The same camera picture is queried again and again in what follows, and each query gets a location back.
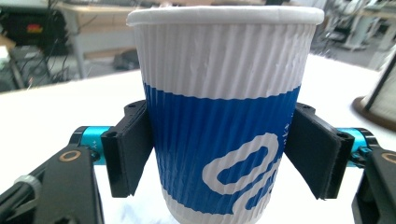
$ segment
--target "office furniture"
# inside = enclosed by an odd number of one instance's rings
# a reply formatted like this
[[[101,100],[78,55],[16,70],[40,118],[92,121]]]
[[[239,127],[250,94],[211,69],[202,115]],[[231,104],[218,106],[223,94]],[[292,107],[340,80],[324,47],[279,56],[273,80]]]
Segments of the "office furniture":
[[[126,18],[138,7],[58,3],[57,8],[64,14],[80,78],[88,76],[88,71],[84,67],[86,53],[134,48],[134,30],[126,25]]]

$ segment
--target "desk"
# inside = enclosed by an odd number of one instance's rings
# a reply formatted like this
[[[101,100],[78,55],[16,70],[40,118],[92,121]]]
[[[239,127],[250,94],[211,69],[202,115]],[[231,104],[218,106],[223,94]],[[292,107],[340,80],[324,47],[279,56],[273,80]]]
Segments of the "desk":
[[[364,17],[379,17],[381,19],[387,20],[390,23],[390,27],[382,37],[381,43],[379,44],[378,49],[373,55],[373,58],[368,66],[369,68],[376,70],[384,64],[384,59],[390,55],[389,50],[393,51],[393,49],[391,49],[391,43],[393,41],[393,37],[396,35],[396,14],[383,11],[374,12],[370,10],[363,10],[360,15]]]
[[[138,7],[73,6],[58,3],[73,45],[81,78],[88,76],[84,53],[134,48],[134,30],[126,25],[128,14]]]
[[[366,128],[382,147],[396,149],[396,133],[351,108],[352,101],[369,94],[379,79],[375,71],[310,55],[298,101],[315,107],[317,115],[334,127]],[[0,95],[0,192],[66,146],[77,127],[115,125],[125,105],[144,98],[138,71]],[[351,203],[361,170],[346,169],[338,199],[317,201],[288,158],[282,160],[259,224],[353,223]],[[153,153],[134,197],[111,198],[106,167],[95,171],[106,223],[176,223],[161,194]]]

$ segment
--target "robotic arm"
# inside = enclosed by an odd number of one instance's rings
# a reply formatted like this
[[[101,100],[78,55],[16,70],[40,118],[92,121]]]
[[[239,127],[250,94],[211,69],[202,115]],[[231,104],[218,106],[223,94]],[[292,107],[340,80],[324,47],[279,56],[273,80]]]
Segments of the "robotic arm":
[[[103,223],[93,171],[104,164],[113,197],[134,195],[153,148],[146,102],[124,107],[114,127],[79,127],[69,144],[0,195],[0,223]],[[396,223],[396,153],[363,129],[334,129],[297,104],[285,154],[317,199],[336,198],[348,165],[364,169],[356,223]]]

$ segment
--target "paper cup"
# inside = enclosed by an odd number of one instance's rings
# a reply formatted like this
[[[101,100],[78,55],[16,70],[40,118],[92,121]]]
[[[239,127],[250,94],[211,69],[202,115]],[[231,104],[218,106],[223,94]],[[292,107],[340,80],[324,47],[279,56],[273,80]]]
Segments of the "paper cup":
[[[132,12],[163,197],[180,223],[254,223],[274,185],[323,12]]]

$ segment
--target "white wave logo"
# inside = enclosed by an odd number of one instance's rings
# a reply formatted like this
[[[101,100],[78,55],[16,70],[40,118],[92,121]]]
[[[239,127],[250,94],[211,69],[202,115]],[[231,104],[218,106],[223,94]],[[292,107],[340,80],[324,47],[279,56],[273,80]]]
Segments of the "white wave logo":
[[[261,147],[267,147],[268,154],[264,160],[262,160],[262,163],[259,166],[256,166],[251,170],[250,174],[241,176],[235,183],[225,185],[218,180],[218,175],[220,172],[230,169],[240,161],[245,161],[250,154],[260,150]],[[252,141],[245,143],[237,150],[231,151],[224,157],[217,158],[206,165],[202,173],[202,178],[204,182],[215,192],[219,194],[234,194],[237,191],[245,188],[248,184],[252,183],[259,175],[262,175],[267,170],[268,165],[274,160],[276,156],[278,147],[279,143],[275,134],[266,133],[264,135],[258,135]],[[234,215],[249,216],[250,213],[254,211],[254,209],[246,209],[248,200],[257,195],[267,180],[274,175],[279,163],[280,160],[277,160],[276,163],[273,164],[272,169],[265,173],[259,182],[257,182],[250,190],[244,192],[244,194],[242,194],[238,200],[236,200],[233,205]],[[271,190],[272,186],[273,183],[268,188],[268,191]],[[269,194],[267,193],[267,195],[262,197],[257,203],[256,206],[260,207],[259,211],[268,204],[268,195]]]

